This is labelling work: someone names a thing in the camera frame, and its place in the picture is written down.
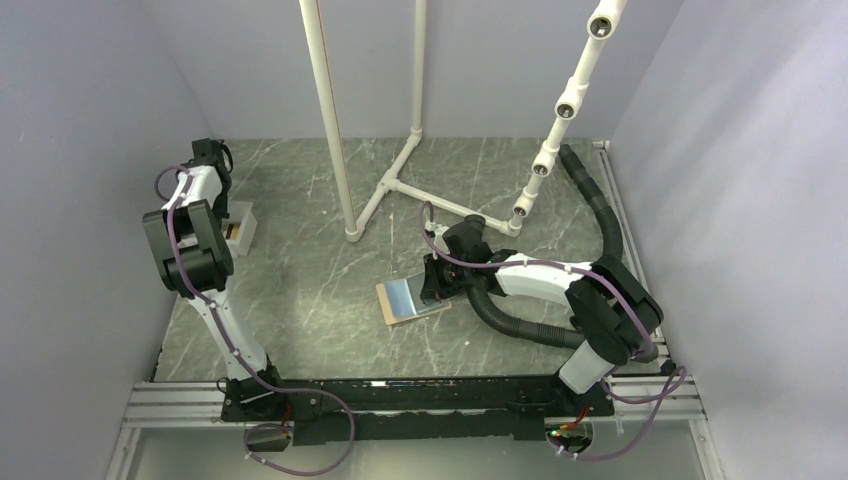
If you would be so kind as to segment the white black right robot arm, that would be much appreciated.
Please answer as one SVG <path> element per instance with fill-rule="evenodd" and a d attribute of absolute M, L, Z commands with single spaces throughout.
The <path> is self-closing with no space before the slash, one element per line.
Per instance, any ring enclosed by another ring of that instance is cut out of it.
<path fill-rule="evenodd" d="M 477 317 L 508 337 L 563 348 L 570 357 L 551 388 L 557 411 L 574 415 L 590 390 L 632 360 L 651 360 L 652 333 L 663 321 L 661 307 L 611 255 L 594 262 L 561 262 L 515 250 L 494 251 L 483 239 L 483 222 L 469 216 L 449 228 L 419 225 L 431 251 L 424 258 L 424 302 L 464 295 Z M 569 327 L 522 319 L 498 307 L 495 297 L 526 297 L 572 312 Z"/>

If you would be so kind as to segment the tan leather card holder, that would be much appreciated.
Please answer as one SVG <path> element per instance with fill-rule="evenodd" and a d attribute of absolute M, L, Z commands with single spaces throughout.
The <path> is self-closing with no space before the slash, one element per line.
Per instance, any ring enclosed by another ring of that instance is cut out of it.
<path fill-rule="evenodd" d="M 394 327 L 408 321 L 435 315 L 452 308 L 450 300 L 420 298 L 424 286 L 423 272 L 404 279 L 391 280 L 376 286 L 377 299 L 384 323 Z"/>

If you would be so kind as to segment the white card tray box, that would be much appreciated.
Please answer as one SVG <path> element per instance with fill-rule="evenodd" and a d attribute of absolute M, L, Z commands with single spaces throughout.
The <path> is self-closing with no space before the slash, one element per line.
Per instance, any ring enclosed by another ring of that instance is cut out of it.
<path fill-rule="evenodd" d="M 253 203 L 231 200 L 228 204 L 228 216 L 222 221 L 222 232 L 234 259 L 249 254 L 256 229 Z"/>

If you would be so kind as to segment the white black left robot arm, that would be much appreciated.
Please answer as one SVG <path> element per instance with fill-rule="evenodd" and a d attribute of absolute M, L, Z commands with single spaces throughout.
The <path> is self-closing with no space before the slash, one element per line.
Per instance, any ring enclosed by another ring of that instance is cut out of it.
<path fill-rule="evenodd" d="M 155 177 L 163 204 L 143 215 L 142 227 L 163 285 L 195 308 L 222 351 L 227 404 L 248 404 L 272 420 L 285 411 L 288 394 L 274 383 L 276 370 L 235 300 L 235 264 L 223 231 L 233 156 L 218 139 L 195 140 L 191 148 L 188 161 Z"/>

